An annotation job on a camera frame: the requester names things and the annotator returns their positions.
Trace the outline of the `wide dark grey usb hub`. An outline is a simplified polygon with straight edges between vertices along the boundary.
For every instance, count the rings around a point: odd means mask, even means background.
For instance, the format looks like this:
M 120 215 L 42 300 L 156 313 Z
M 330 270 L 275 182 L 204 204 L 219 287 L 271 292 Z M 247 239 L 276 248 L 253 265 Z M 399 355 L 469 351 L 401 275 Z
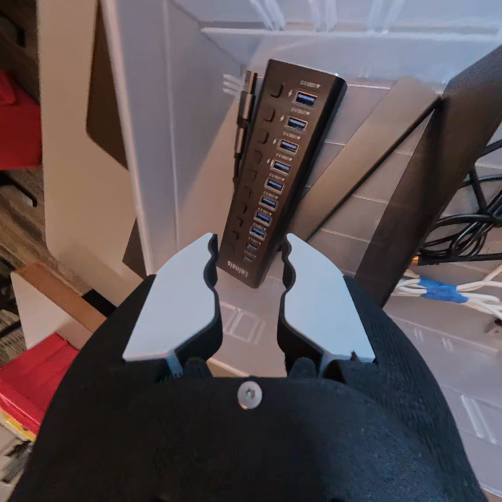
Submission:
M 261 285 L 281 247 L 346 90 L 336 73 L 267 63 L 218 259 L 248 287 Z

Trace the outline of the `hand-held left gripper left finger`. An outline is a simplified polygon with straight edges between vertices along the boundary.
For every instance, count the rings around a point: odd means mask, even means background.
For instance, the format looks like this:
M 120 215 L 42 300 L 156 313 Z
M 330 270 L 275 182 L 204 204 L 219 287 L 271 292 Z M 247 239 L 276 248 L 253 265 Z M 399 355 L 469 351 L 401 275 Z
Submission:
M 218 238 L 206 233 L 174 254 L 155 275 L 122 353 L 127 363 L 163 361 L 183 373 L 207 362 L 223 342 L 217 284 Z

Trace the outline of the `clear plastic bin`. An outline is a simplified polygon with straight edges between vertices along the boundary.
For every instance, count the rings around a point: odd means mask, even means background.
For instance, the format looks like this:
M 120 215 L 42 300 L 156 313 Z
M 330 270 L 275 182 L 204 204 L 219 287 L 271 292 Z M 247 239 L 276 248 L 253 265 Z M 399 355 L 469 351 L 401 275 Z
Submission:
M 147 273 L 203 234 L 223 243 L 246 69 L 270 59 L 335 73 L 348 84 L 305 191 L 334 173 L 358 130 L 398 80 L 441 94 L 501 45 L 501 1 L 103 1 L 122 137 Z M 411 174 L 428 116 L 312 236 L 356 275 L 401 179 Z M 392 208 L 397 207 L 394 201 Z M 256 290 L 218 272 L 223 345 L 236 373 L 285 375 L 277 345 L 283 264 Z M 391 297 L 386 311 L 420 350 L 452 408 L 481 485 L 501 497 L 501 336 L 493 316 L 458 304 Z

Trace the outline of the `black divider panel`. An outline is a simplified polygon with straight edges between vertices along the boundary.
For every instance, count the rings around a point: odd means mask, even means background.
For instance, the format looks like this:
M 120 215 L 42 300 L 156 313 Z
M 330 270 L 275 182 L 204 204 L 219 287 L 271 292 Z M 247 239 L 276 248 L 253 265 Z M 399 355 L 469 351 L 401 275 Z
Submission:
M 355 275 L 383 307 L 501 124 L 501 46 L 448 82 Z

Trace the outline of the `red bin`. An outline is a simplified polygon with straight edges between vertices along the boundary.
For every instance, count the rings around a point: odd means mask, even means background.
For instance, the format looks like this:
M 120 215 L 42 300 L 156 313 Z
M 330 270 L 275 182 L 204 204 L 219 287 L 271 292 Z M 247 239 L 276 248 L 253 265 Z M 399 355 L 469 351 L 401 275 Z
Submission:
M 1 171 L 42 164 L 41 108 L 14 79 L 1 71 Z
M 35 441 L 53 396 L 79 350 L 54 333 L 1 368 L 1 421 Z

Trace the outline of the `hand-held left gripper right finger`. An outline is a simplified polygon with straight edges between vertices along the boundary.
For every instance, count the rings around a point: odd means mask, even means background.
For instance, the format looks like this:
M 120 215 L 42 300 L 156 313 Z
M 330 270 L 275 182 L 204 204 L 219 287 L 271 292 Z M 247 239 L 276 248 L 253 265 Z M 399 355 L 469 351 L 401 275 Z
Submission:
M 284 237 L 281 258 L 285 291 L 277 343 L 286 372 L 302 358 L 311 361 L 317 375 L 334 361 L 373 363 L 373 348 L 339 268 L 293 233 Z

